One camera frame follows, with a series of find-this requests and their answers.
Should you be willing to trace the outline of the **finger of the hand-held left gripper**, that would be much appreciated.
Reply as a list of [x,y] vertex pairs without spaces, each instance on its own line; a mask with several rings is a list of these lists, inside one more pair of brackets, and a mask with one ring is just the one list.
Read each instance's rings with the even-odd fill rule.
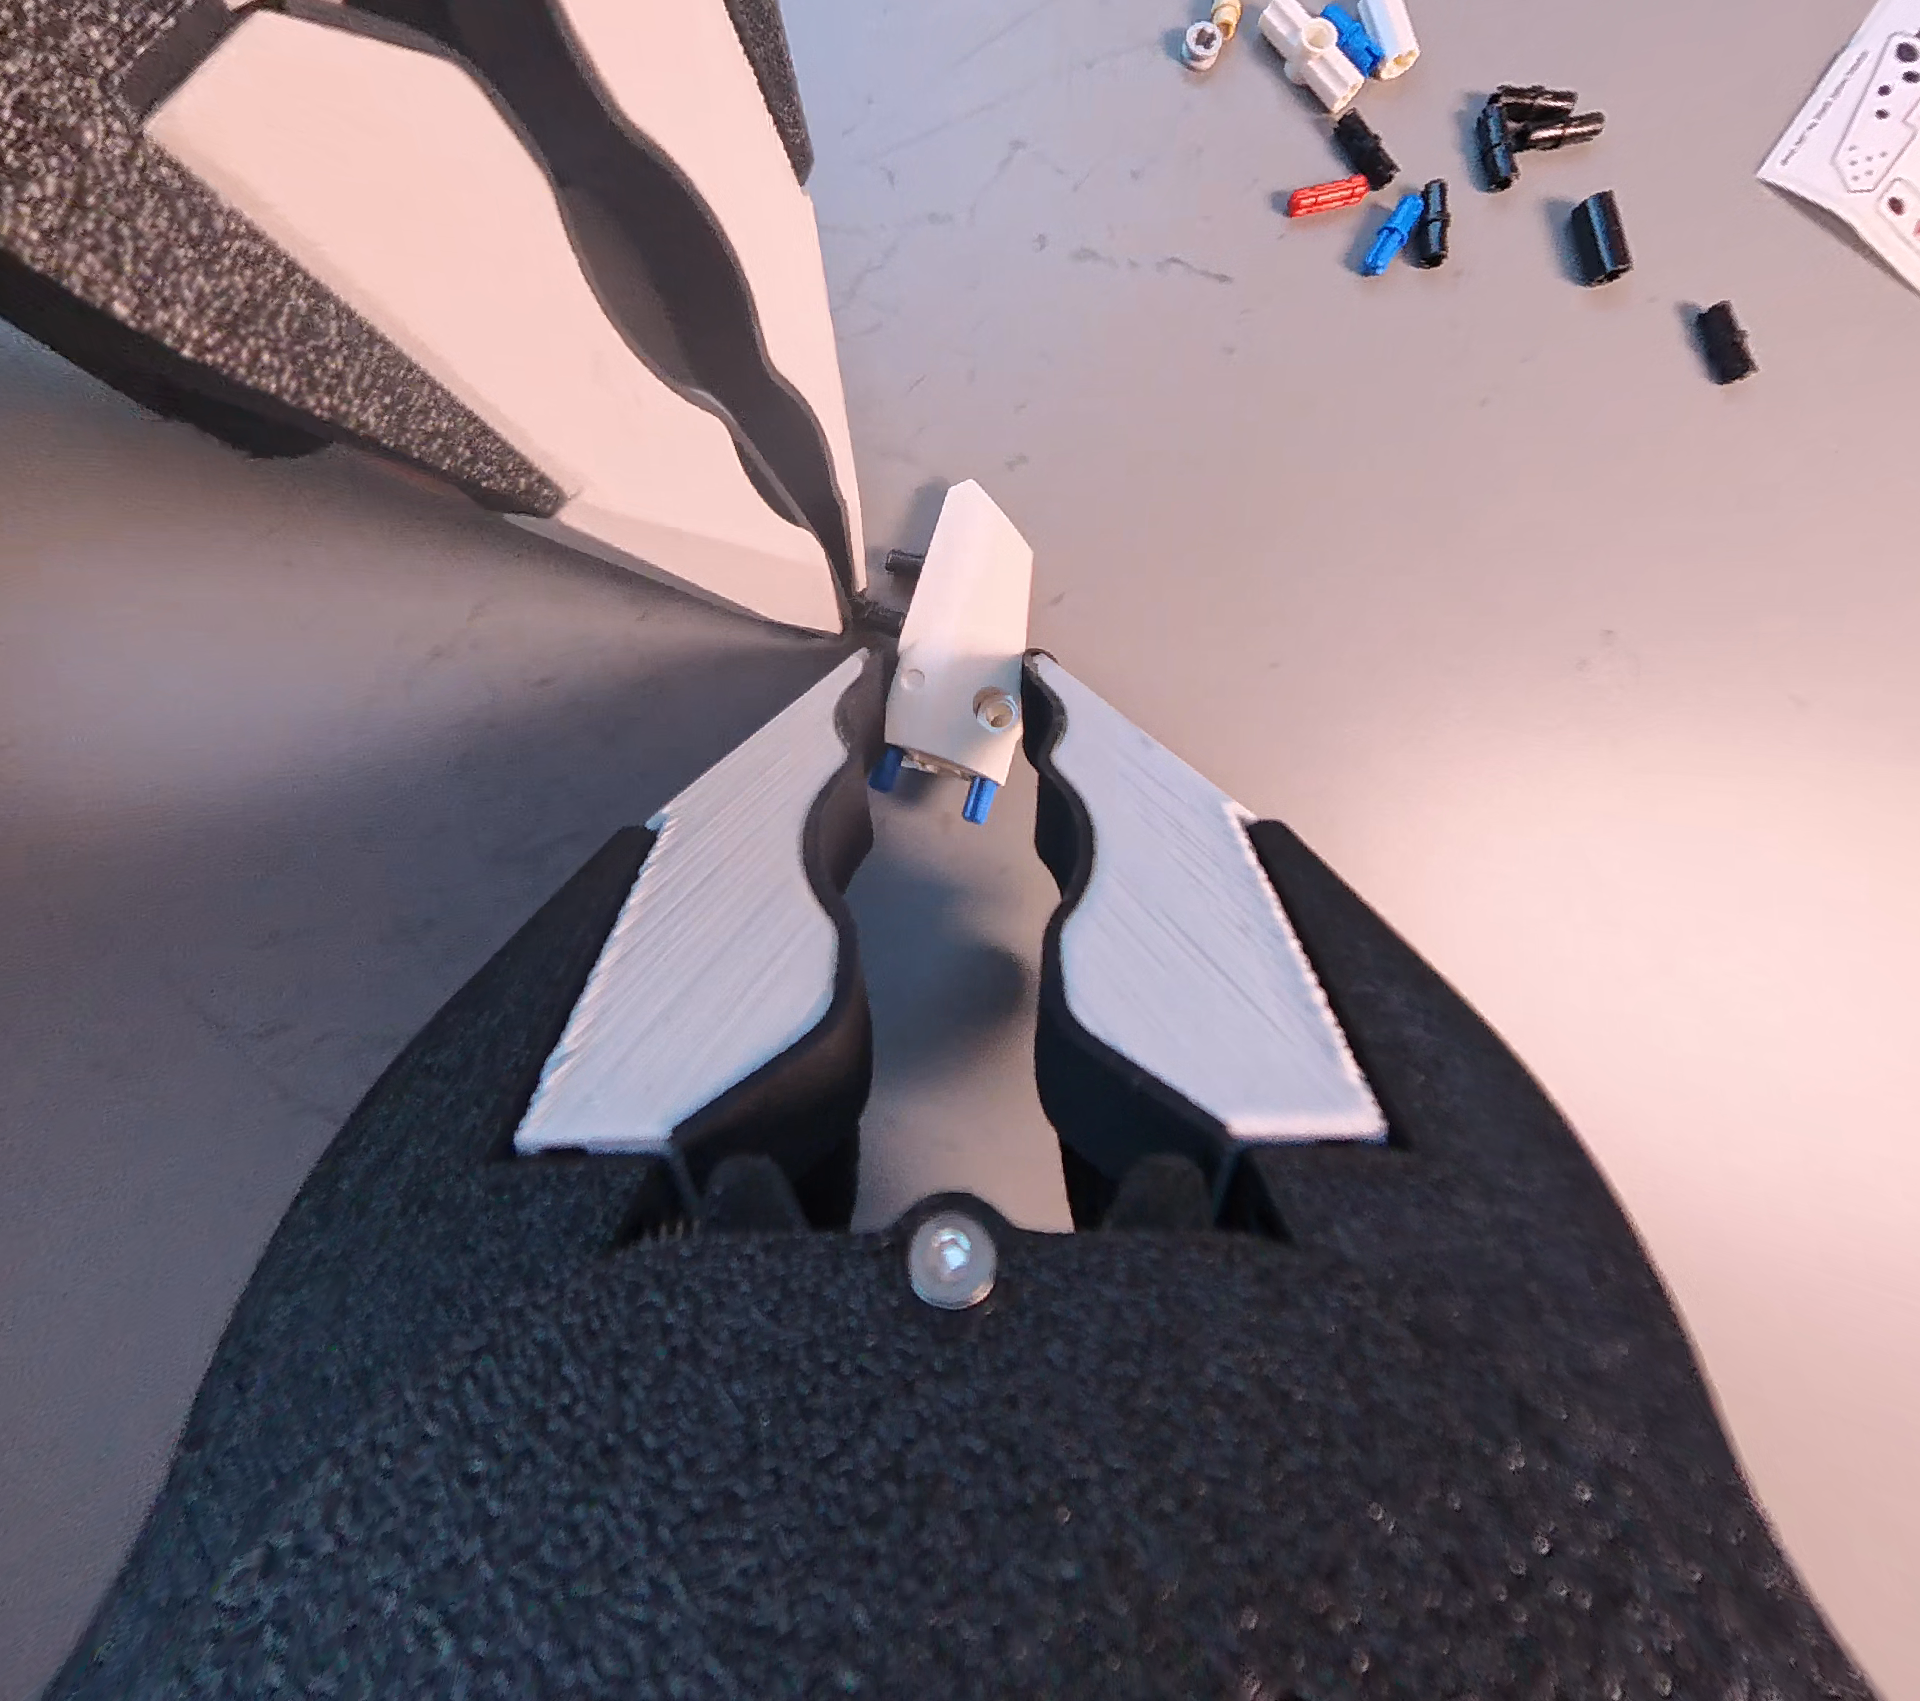
[[644,337],[646,274],[555,189],[481,80],[345,8],[258,3],[145,113],[144,134],[518,451],[558,502],[506,516],[770,624],[839,635],[848,585],[803,502],[812,417],[716,356]]
[[812,153],[778,0],[443,0],[535,145],[587,285],[732,424],[747,497],[865,585]]

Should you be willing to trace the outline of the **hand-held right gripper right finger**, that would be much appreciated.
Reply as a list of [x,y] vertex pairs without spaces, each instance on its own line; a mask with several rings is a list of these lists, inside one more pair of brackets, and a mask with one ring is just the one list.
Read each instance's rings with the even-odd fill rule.
[[1254,816],[1054,658],[1025,661],[1065,797],[1054,924],[1070,1146],[1384,1143],[1387,1122],[1251,839]]

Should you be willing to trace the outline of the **white toy panel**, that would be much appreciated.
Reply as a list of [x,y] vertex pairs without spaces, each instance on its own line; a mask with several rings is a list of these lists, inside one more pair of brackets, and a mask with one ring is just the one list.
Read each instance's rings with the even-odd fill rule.
[[1006,782],[1021,733],[1029,545],[978,483],[947,488],[897,641],[881,741],[931,775]]

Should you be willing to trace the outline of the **pile of small toy parts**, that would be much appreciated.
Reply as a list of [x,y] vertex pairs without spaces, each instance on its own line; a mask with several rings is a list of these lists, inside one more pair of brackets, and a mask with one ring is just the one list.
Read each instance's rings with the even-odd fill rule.
[[[1181,36],[1181,61],[1193,70],[1209,69],[1236,35],[1241,13],[1244,0],[1208,0]],[[1334,141],[1356,174],[1354,180],[1295,191],[1288,199],[1288,214],[1320,214],[1358,200],[1364,191],[1385,189],[1398,176],[1398,165],[1364,124],[1358,98],[1365,83],[1398,78],[1419,56],[1406,0],[1356,0],[1354,8],[1328,4],[1322,11],[1309,11],[1299,0],[1268,0],[1258,15],[1258,32],[1279,55],[1285,78],[1328,115]],[[1474,118],[1484,182],[1502,193],[1520,176],[1524,153],[1585,145],[1601,129],[1604,115],[1579,111],[1573,91],[1500,85]],[[1430,180],[1414,199],[1389,211],[1381,232],[1364,252],[1359,273],[1377,277],[1403,250],[1418,267],[1434,269],[1447,256],[1447,244],[1447,191],[1441,180]]]

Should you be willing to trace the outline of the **white sticker sheet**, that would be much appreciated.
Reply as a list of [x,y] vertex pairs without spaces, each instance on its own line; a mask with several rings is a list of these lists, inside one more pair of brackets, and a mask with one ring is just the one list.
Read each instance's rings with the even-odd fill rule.
[[1917,289],[1917,0],[1877,0],[1756,172]]

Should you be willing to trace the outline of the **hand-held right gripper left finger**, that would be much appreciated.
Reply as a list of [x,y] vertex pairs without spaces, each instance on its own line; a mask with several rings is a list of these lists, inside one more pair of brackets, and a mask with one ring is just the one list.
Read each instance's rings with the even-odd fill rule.
[[519,1155],[827,1155],[854,1133],[871,1029],[846,888],[881,698],[858,650],[647,820]]

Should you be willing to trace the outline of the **grey desk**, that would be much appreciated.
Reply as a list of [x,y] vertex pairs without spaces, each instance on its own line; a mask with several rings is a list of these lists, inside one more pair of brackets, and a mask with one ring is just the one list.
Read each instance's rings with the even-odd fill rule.
[[[1398,176],[1298,219],[1356,174],[1265,3],[1193,70],[1208,0],[782,0],[870,547],[978,479],[1034,641],[1502,1030],[1914,1697],[1915,296],[1753,180],[1873,0],[1403,0]],[[1508,83],[1601,131],[1495,193]],[[1430,180],[1447,256],[1361,274]],[[379,1068],[825,664],[4,337],[4,1697]]]

